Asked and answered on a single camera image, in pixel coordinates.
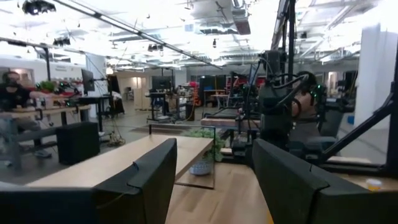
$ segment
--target concrete floor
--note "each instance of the concrete floor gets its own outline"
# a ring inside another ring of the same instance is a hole
[[[147,135],[147,133],[131,132],[132,129],[145,126],[147,124],[146,118],[150,115],[146,111],[134,110],[134,104],[132,101],[124,102],[124,109],[126,114],[120,115],[114,121],[106,120],[103,122],[104,131],[119,131],[121,136],[126,140],[127,143],[140,139]],[[206,108],[207,111],[214,111],[214,108]],[[187,124],[200,124],[202,108],[199,108],[195,112],[195,121],[185,122]],[[74,123],[77,121],[77,116],[68,114],[68,122]],[[60,116],[53,116],[52,121],[54,124],[59,126]],[[347,124],[346,119],[341,124],[341,130],[339,137],[343,137],[346,133],[352,130],[352,126]],[[46,121],[42,122],[43,128],[47,126]],[[374,130],[368,131],[363,134],[359,139],[352,142],[348,147],[342,150],[342,156],[347,157],[361,157],[367,158],[375,163],[384,163],[386,160],[386,149],[387,149],[388,130]],[[45,138],[44,141],[54,141],[55,136]],[[103,144],[101,152],[112,150],[113,148]],[[15,172],[13,169],[8,168],[0,164],[0,181],[10,182],[14,184],[26,184],[37,180],[46,175],[52,174],[56,171],[62,170],[67,166],[63,166],[58,163],[57,149],[47,149],[53,154],[53,158],[38,160],[32,154],[25,155],[22,159],[22,171]]]

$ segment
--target black speaker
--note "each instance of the black speaker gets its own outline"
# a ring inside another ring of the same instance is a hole
[[[58,160],[74,165],[100,153],[98,124],[82,122],[57,128]]]

